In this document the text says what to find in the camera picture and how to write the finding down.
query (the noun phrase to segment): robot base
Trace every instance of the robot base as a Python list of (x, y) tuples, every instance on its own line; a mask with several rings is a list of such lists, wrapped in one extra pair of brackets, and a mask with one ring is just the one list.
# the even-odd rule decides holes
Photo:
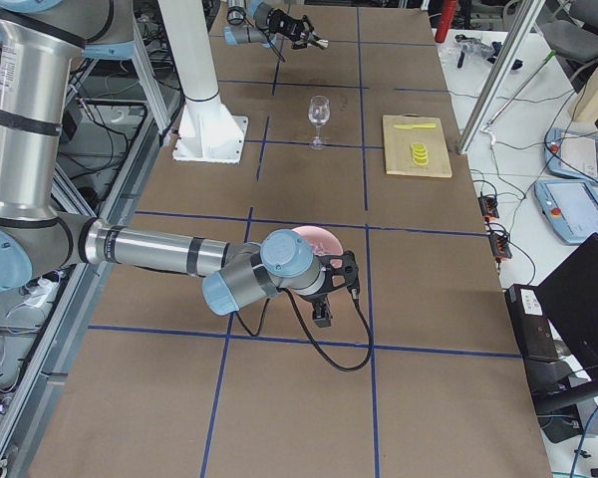
[[(180, 129), (180, 137), (172, 152), (172, 158), (175, 161), (204, 161), (204, 162), (222, 162), (235, 164), (241, 159), (241, 151), (244, 146), (246, 130), (248, 129), (248, 117), (232, 117), (234, 123), (241, 130), (241, 138), (235, 138), (226, 141), (222, 146), (212, 149), (206, 149), (199, 146), (199, 139), (195, 136), (184, 135)], [(201, 154), (195, 154), (195, 151), (202, 151)]]

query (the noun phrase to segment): wooden cutting board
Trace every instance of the wooden cutting board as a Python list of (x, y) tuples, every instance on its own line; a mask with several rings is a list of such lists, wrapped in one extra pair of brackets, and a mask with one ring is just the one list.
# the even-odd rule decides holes
[[(436, 127), (399, 129), (395, 125), (435, 124)], [(441, 120), (423, 117), (383, 116), (383, 141), (386, 172), (403, 176), (451, 177), (448, 147)], [(428, 149), (428, 164), (417, 165), (412, 159), (411, 144), (423, 143)]]

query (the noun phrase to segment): brown table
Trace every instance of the brown table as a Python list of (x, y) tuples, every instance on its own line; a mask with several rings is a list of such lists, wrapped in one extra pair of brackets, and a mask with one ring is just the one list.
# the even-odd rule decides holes
[[(213, 28), (223, 100), (250, 118), (242, 160), (175, 163), (164, 148), (134, 225), (233, 242), (325, 225), (357, 254), (371, 363), (330, 368), (282, 298), (253, 340), (199, 281), (117, 267), (31, 477), (549, 476), (466, 157), (450, 156), (450, 180), (383, 169), (383, 114), (439, 117), (458, 138), (426, 14), (290, 10), (304, 12), (331, 47), (286, 45), (281, 65)], [(333, 110), (322, 151), (307, 145), (316, 94)], [(315, 334), (355, 362), (363, 329), (345, 292), (332, 306)]]

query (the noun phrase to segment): red cylinder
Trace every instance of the red cylinder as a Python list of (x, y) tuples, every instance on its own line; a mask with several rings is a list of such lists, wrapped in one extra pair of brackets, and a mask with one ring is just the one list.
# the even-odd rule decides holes
[(457, 4), (458, 0), (446, 0), (446, 3), (444, 3), (443, 12), (441, 13), (441, 20), (439, 21), (437, 34), (435, 35), (435, 40), (437, 43), (442, 43), (446, 40), (449, 27), (451, 26), (451, 21), (454, 19), (454, 12), (456, 11)]

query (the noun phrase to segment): white table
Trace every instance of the white table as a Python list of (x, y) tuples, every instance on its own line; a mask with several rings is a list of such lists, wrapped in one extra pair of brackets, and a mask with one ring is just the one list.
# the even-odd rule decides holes
[[(476, 103), (476, 98), (470, 96), (475, 97), (480, 93), (491, 69), (491, 64), (483, 59), (468, 56), (465, 58), (462, 68), (459, 69), (457, 67), (458, 49), (455, 47), (453, 40), (458, 33), (480, 37), (483, 43), (487, 44), (492, 41), (504, 41), (506, 33), (450, 30), (446, 42), (438, 46), (448, 89), (452, 95), (454, 113), (458, 127), (462, 130)], [(508, 75), (503, 88), (498, 94), (503, 97), (511, 96), (522, 81), (538, 68), (538, 65), (548, 53), (549, 47), (544, 39), (539, 34), (530, 34), (518, 54), (518, 58), (524, 63), (523, 67)], [(521, 93), (520, 98), (539, 101), (558, 97), (569, 91), (571, 91), (571, 85), (567, 77), (558, 63), (552, 60)], [(496, 140), (514, 146), (542, 143), (545, 133), (561, 106), (565, 102), (569, 104), (574, 100), (575, 95), (570, 96), (567, 93), (557, 100), (539, 104), (514, 102), (492, 128)], [(491, 118), (504, 102), (504, 99), (497, 100), (486, 117)], [(571, 116), (567, 105), (562, 109), (554, 126), (569, 127), (569, 130), (584, 133), (597, 130), (594, 124), (576, 122), (570, 124), (570, 122)], [(492, 155), (490, 138), (484, 133), (479, 133), (467, 152), (469, 165), (472, 168), (472, 177), (474, 180), (484, 179), (489, 181), (496, 187), (499, 194), (498, 212), (500, 214), (500, 219), (496, 222), (507, 229), (511, 227), (513, 213), (519, 201), (511, 194), (500, 194), (514, 193), (520, 196), (520, 192), (503, 182), (503, 180), (517, 186), (522, 191), (527, 191), (527, 198), (522, 201), (516, 212), (511, 230), (511, 241), (533, 259), (536, 265), (536, 273), (532, 284), (539, 284), (575, 249), (575, 246), (564, 244), (555, 235), (540, 211), (533, 195), (533, 189), (530, 189), (530, 186), (537, 178), (553, 177), (548, 172), (543, 171), (543, 146), (539, 144), (528, 149), (515, 150), (496, 144), (493, 151), (498, 173)], [(493, 192), (488, 184), (483, 185), (476, 182), (474, 187), (477, 194), (480, 193), (481, 187), (483, 194)], [(501, 264), (500, 284), (502, 288), (507, 288), (514, 283), (527, 283), (532, 276), (533, 267), (530, 261), (517, 249), (512, 248), (512, 254), (513, 258), (511, 260), (504, 261)], [(572, 360), (572, 368), (577, 369), (575, 360)], [(558, 444), (549, 442), (546, 437), (543, 438), (552, 470), (568, 473), (573, 460), (573, 450), (578, 446), (579, 437)], [(592, 457), (587, 459), (581, 457), (578, 460), (576, 473), (591, 476), (590, 468), (598, 468), (598, 438), (588, 437), (585, 440), (583, 449), (591, 453)]]

